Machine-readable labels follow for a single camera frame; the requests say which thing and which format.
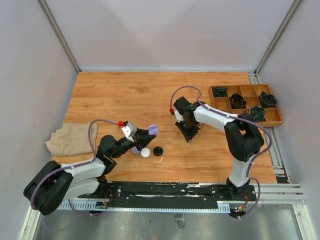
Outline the purple charging case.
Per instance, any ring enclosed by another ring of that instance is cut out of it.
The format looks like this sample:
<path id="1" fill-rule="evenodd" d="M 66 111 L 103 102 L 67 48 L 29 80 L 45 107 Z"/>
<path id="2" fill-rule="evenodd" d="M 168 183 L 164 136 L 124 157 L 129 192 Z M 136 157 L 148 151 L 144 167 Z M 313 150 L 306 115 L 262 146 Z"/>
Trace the purple charging case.
<path id="1" fill-rule="evenodd" d="M 156 124 L 151 124 L 148 127 L 148 135 L 149 136 L 156 136 L 159 133 L 159 128 Z"/>
<path id="2" fill-rule="evenodd" d="M 132 150 L 132 152 L 134 154 L 139 154 L 140 153 L 140 151 L 136 147 L 133 147 L 131 150 Z"/>

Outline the white earbud charging case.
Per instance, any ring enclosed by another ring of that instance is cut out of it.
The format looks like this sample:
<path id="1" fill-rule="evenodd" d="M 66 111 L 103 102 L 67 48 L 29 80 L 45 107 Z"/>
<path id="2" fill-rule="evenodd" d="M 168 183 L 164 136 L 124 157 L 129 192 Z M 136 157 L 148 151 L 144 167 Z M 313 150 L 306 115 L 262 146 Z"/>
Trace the white earbud charging case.
<path id="1" fill-rule="evenodd" d="M 149 148 L 142 148 L 141 151 L 140 151 L 140 155 L 143 157 L 143 158 L 148 158 L 150 155 L 151 155 L 151 151 Z"/>

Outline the black earbud charging case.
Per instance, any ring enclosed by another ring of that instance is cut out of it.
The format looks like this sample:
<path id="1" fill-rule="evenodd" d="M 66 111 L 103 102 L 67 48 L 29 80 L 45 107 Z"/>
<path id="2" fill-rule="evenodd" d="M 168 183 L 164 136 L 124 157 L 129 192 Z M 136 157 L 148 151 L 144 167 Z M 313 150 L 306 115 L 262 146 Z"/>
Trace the black earbud charging case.
<path id="1" fill-rule="evenodd" d="M 153 154 L 154 154 L 155 156 L 161 156 L 161 155 L 163 154 L 164 150 L 163 150 L 162 147 L 156 146 L 156 147 L 153 149 L 152 152 L 153 152 Z"/>

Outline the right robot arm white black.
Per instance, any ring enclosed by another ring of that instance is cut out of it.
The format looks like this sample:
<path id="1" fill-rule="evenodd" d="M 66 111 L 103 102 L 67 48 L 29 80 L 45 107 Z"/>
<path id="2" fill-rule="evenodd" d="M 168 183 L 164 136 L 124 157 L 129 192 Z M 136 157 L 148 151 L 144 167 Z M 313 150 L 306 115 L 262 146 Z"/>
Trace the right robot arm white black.
<path id="1" fill-rule="evenodd" d="M 251 160 L 265 143 L 251 116 L 218 110 L 202 101 L 190 103 L 185 97 L 171 103 L 169 111 L 176 117 L 175 125 L 188 143 L 199 132 L 200 124 L 209 125 L 225 134 L 229 152 L 233 156 L 232 170 L 226 180 L 226 193 L 232 200 L 240 199 L 250 184 Z"/>

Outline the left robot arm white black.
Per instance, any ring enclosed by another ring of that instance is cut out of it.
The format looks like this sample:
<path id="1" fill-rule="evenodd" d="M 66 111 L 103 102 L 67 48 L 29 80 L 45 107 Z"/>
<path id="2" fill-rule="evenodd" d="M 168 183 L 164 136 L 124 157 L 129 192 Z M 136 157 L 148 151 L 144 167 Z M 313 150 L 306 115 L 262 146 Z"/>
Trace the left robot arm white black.
<path id="1" fill-rule="evenodd" d="M 47 162 L 23 191 L 31 207 L 46 216 L 72 198 L 85 194 L 103 197 L 107 185 L 100 179 L 113 170 L 117 164 L 115 159 L 133 148 L 142 151 L 159 133 L 155 124 L 148 129 L 126 125 L 122 131 L 124 137 L 119 140 L 112 135 L 103 136 L 91 159 L 75 164 Z"/>

